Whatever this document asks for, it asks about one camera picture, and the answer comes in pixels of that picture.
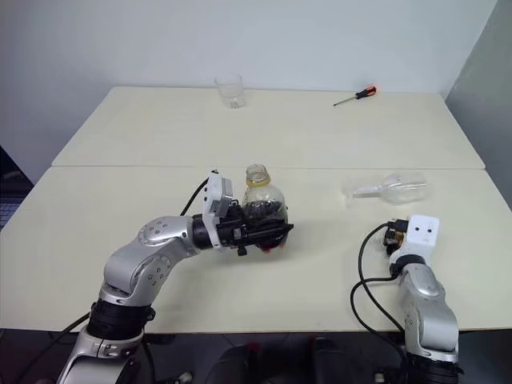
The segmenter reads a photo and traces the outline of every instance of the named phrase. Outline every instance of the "screwdriver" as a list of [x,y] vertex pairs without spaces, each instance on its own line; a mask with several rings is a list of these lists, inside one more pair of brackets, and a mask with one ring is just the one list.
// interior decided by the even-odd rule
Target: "screwdriver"
[[341,100],[340,102],[337,102],[336,104],[333,104],[333,106],[339,106],[342,102],[348,102],[349,100],[359,100],[360,98],[367,98],[368,96],[373,96],[377,93],[377,87],[375,86],[369,86],[365,90],[362,90],[361,92],[357,92],[355,96],[352,96],[351,98],[346,98],[345,100]]

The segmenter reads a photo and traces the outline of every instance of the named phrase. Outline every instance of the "red screwdriver handle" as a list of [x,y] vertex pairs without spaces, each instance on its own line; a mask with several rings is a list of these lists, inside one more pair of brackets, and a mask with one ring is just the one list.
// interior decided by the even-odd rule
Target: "red screwdriver handle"
[[361,92],[357,92],[355,94],[355,98],[356,99],[367,98],[368,96],[373,96],[376,93],[377,93],[377,87],[369,86],[365,90],[362,90]]

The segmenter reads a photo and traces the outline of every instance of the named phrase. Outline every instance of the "robotic arm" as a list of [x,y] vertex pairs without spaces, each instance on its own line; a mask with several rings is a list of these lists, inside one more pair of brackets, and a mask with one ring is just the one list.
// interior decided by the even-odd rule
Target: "robotic arm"
[[156,218],[110,256],[98,301],[59,384],[130,380],[144,325],[155,316],[151,304],[176,264],[212,247],[237,247],[244,255],[248,245],[284,242],[294,227],[284,220],[249,221],[233,200],[231,181],[216,173],[210,174],[205,192],[202,214]]
[[390,272],[399,275],[405,315],[409,382],[457,383],[458,325],[445,303],[445,290],[430,268],[439,220],[411,215],[397,220],[384,237]]

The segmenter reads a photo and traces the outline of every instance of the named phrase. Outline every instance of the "gray floor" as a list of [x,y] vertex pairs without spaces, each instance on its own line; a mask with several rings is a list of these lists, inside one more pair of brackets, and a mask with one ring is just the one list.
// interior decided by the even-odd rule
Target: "gray floor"
[[[194,383],[203,383],[220,355],[232,346],[259,345],[261,383],[285,384],[310,382],[308,367],[309,343],[315,336],[327,336],[356,361],[360,383],[371,383],[372,372],[381,366],[397,364],[391,348],[368,333],[328,334],[180,334],[171,344],[152,345],[157,380],[177,377],[185,371],[194,373]],[[11,383],[26,362],[48,341],[43,331],[7,330],[0,341],[1,383]],[[27,376],[26,383],[40,378],[58,376],[74,340],[71,335],[57,345]],[[471,332],[461,334],[460,364],[466,372],[462,384],[510,384],[512,382],[512,330]],[[146,360],[140,356],[143,370],[137,382],[145,382]]]

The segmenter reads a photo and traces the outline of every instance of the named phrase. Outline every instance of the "bottle with dark contents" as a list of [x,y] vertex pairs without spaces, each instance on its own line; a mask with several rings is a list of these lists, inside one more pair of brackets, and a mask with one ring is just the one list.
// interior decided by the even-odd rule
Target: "bottle with dark contents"
[[[247,168],[247,190],[242,202],[242,209],[248,226],[263,229],[273,222],[288,222],[285,197],[274,185],[270,184],[270,176],[265,166],[254,164]],[[268,251],[276,246],[284,245],[286,236],[266,240],[256,246]]]

